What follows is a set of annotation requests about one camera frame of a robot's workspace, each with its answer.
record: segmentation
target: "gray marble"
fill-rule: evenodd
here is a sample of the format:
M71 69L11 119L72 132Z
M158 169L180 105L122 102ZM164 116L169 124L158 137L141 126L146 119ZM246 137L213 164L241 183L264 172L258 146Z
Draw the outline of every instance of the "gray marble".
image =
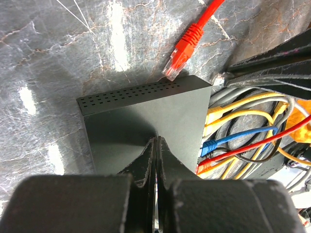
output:
M90 174L75 99L154 82L205 0L0 1L0 212L35 174ZM207 80L304 31L311 0L226 0L186 69Z

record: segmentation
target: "black cable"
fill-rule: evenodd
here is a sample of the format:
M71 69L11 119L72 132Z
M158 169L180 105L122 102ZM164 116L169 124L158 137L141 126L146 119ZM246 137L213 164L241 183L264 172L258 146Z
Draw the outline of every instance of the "black cable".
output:
M272 109L270 110L270 115L273 115L273 113L274 113L274 110L275 110L275 108L276 108L276 105L277 105L277 102L274 102L274 104L272 105ZM232 134L232 130L233 130L233 128L234 128L234 125L238 122L238 120L239 120L239 118L240 118L241 116L239 116L239 117L236 117L236 118L234 118L233 120L231 120L231 122L230 122L230 124L229 124L229 126L228 126L228 128L227 128L227 133L226 133L226 136L229 136L229 135L231 135ZM268 122L268 120L265 120L265 122L264 122L264 124L261 126L261 127L266 127L266 126L269 126L269 122ZM248 146L248 145L251 145L257 138L258 138L258 136L260 135L261 133L256 133L256 134L254 134L247 142L245 142L241 147L246 147L246 146ZM225 146L227 147L227 148L230 148L230 145L229 145L229 142L226 142L225 143Z
M284 130L285 130L286 122L287 122L287 120L284 121L284 122L282 123L281 131L284 131ZM281 141L282 141L282 138L280 138L280 139L278 139L278 140L276 141L276 144L275 144L273 150L272 150L271 153L268 155L268 157L265 158L265 159L261 159L261 160L252 160L252 159L245 158L245 157L242 156L241 154L237 154L237 155L235 155L235 157L238 158L238 159L240 159L240 160L242 160L242 161L244 161L244 162L247 162L247 163L262 164L262 163L264 163L264 162L269 161L270 159L272 159L272 158L274 157L275 153L277 152L277 148L278 148L278 147L280 146L280 144L281 144Z
M215 152L230 152L231 150L226 147L218 147L215 150L211 151L210 153L207 153L203 157L199 159L199 163L206 160L207 158L212 158Z
M286 167L289 167L289 168L297 168L297 169L300 169L300 170L303 170L303 171L308 171L308 169L304 168L304 167L301 167L301 166L286 166Z

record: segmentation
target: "black plastic part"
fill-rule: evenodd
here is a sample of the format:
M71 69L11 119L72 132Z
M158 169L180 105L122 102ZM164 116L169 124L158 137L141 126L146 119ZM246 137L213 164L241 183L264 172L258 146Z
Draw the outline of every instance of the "black plastic part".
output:
M210 92L210 84L186 76L79 98L97 173L120 172L158 135L194 172Z
M227 87L259 87L311 99L311 29L265 53L231 65Z
M201 180L162 137L121 173L29 178L14 192L0 232L153 233L156 177L160 232L304 232L281 184Z

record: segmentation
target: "red ethernet cable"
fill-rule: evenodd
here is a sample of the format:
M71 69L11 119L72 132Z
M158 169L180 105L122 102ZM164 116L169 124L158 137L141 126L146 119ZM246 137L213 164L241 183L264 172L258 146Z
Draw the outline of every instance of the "red ethernet cable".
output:
M311 115L308 116L306 119L304 119L303 121L299 122L298 124L292 126L291 128L283 131L283 132L280 132L272 137L269 137L265 140L262 140L260 142L257 142L257 143L254 143L252 145L249 145L249 146L246 146L246 147L242 147L242 148L239 148L237 150L233 150L233 151L230 151L228 153L225 153L225 154L221 154L219 156L216 156L216 157L213 157L213 158L210 158L210 159L206 159L204 161L202 161L200 164L199 164L199 167L198 167L198 175L201 174L201 173L204 173L210 166L211 166L211 163L213 162L217 162L219 160L222 160L222 159L225 159L229 156L233 156L233 155L236 155L236 154L239 154L239 153L243 153L243 152L246 152L248 150L252 150L252 149L255 149L255 148L258 148L264 144L267 144L267 143L270 143L270 142L273 142L275 140L278 140L282 137L285 137L287 135L289 135L290 133L300 129L301 127L307 125L309 122L311 121Z
M224 1L225 0L214 0L199 21L193 23L177 43L169 62L162 71L162 74L164 74L169 80L173 81L185 67L187 60L191 58L195 47L203 36L204 26Z

